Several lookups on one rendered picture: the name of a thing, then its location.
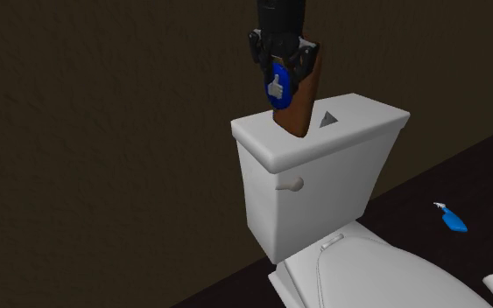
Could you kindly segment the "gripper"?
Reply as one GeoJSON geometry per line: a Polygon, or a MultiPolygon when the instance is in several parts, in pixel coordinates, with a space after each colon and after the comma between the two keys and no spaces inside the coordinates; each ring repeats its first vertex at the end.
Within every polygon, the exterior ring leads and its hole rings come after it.
{"type": "Polygon", "coordinates": [[[312,71],[319,44],[302,38],[306,0],[257,0],[258,29],[249,35],[250,53],[264,74],[272,74],[272,56],[290,58],[296,84],[312,71]]]}

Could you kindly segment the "brown case with blue badge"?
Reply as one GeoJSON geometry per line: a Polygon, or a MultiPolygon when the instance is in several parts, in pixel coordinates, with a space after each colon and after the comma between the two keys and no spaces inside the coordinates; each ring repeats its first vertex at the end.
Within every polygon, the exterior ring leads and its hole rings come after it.
{"type": "Polygon", "coordinates": [[[320,83],[321,44],[313,71],[299,84],[291,75],[290,58],[272,56],[272,74],[264,74],[264,91],[272,107],[272,119],[282,129],[295,137],[308,132],[313,105],[320,83]]]}

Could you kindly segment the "small grey triangular object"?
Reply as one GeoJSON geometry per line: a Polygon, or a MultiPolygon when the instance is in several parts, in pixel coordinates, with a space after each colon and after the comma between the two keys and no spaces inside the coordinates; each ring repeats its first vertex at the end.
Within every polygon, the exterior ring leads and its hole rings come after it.
{"type": "Polygon", "coordinates": [[[324,116],[320,121],[320,128],[326,127],[330,124],[337,123],[338,120],[328,111],[325,112],[324,116]]]}

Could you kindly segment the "blue spray bottle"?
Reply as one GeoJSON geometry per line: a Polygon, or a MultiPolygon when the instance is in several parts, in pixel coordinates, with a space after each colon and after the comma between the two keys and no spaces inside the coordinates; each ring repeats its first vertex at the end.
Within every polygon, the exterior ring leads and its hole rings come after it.
{"type": "Polygon", "coordinates": [[[459,216],[452,212],[446,204],[440,202],[434,202],[433,204],[443,212],[441,218],[450,230],[459,233],[468,232],[468,227],[466,226],[466,224],[459,216]]]}

